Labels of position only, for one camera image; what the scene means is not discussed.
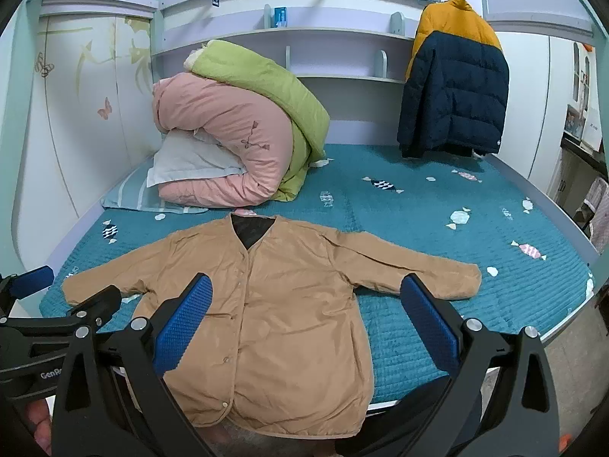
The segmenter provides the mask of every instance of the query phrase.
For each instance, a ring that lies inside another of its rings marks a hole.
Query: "yellow and navy jacket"
[[[465,0],[432,3],[422,12],[406,70],[402,154],[498,152],[508,88],[507,62],[491,26]]]

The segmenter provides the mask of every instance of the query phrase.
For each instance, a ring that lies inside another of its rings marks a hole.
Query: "screw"
[[[539,336],[539,332],[534,326],[525,326],[525,335],[527,337],[537,338]]]
[[[148,320],[146,318],[136,318],[131,322],[131,328],[136,330],[136,331],[140,331],[142,329],[144,329],[146,327],[146,325],[148,324]]]
[[[470,318],[465,322],[465,326],[471,331],[480,331],[482,329],[482,322],[476,318]]]
[[[77,338],[85,338],[87,335],[89,335],[89,327],[88,326],[79,326],[78,329],[76,330],[76,337]]]

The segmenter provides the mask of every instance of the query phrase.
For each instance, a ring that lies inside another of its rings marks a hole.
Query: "blue box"
[[[287,8],[285,6],[275,8],[273,27],[287,27]]]

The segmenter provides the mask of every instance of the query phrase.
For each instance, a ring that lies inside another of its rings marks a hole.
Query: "green quilt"
[[[292,159],[279,189],[272,197],[292,201],[305,182],[309,163],[326,157],[324,142],[330,116],[297,77],[274,61],[239,45],[209,41],[192,72],[266,96],[292,120]]]

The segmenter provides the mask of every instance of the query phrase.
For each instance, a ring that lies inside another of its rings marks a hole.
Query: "orange object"
[[[558,452],[562,453],[566,450],[566,448],[573,441],[573,437],[571,435],[562,435],[560,440],[558,440]]]

